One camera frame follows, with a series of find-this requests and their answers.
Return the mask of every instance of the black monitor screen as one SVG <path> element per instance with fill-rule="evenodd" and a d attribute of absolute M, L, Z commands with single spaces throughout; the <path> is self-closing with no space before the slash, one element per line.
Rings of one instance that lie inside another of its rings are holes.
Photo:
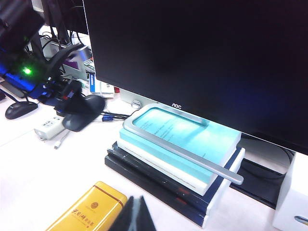
<path fill-rule="evenodd" d="M 308 1 L 84 4 L 98 79 L 308 154 Z"/>
<path fill-rule="evenodd" d="M 61 20 L 63 21 L 66 29 L 80 32 L 83 34 L 88 33 L 85 12 L 82 0 L 41 0 L 44 10 L 44 17 L 46 24 L 53 27 L 58 25 L 50 21 L 50 13 L 48 12 L 47 4 L 56 5 L 55 9 L 59 10 Z"/>

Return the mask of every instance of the power plug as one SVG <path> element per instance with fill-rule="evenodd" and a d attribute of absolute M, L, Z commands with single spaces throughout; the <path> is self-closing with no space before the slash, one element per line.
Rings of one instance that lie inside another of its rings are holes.
<path fill-rule="evenodd" d="M 65 127 L 62 125 L 62 121 L 63 117 L 54 116 L 37 128 L 34 128 L 34 131 L 39 136 L 40 140 L 51 140 L 65 129 Z"/>

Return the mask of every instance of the white box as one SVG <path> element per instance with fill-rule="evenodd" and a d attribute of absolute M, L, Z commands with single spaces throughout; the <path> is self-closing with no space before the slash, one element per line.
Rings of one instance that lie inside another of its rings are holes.
<path fill-rule="evenodd" d="M 308 156 L 296 153 L 280 188 L 274 227 L 282 231 L 308 230 L 307 177 Z"/>

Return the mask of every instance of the black mouse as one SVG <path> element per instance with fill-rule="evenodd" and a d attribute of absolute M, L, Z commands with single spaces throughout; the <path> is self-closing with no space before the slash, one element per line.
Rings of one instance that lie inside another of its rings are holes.
<path fill-rule="evenodd" d="M 5 117 L 7 119 L 16 119 L 33 110 L 37 109 L 38 105 L 30 101 L 22 101 L 13 103 L 5 112 Z"/>

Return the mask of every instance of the desk surface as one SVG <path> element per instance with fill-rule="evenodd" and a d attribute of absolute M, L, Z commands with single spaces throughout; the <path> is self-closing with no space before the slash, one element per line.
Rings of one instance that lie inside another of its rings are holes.
<path fill-rule="evenodd" d="M 41 141 L 33 128 L 55 115 L 53 107 L 16 120 L 4 117 L 13 102 L 0 102 L 0 231 L 46 230 L 95 182 L 103 181 L 127 197 L 144 196 L 158 231 L 198 231 L 194 223 L 104 164 L 122 121 L 92 122 L 71 132 L 58 150 L 56 140 Z M 107 102 L 114 113 L 133 109 L 118 96 Z M 231 189 L 224 193 L 206 226 L 208 231 L 273 231 L 274 210 Z"/>

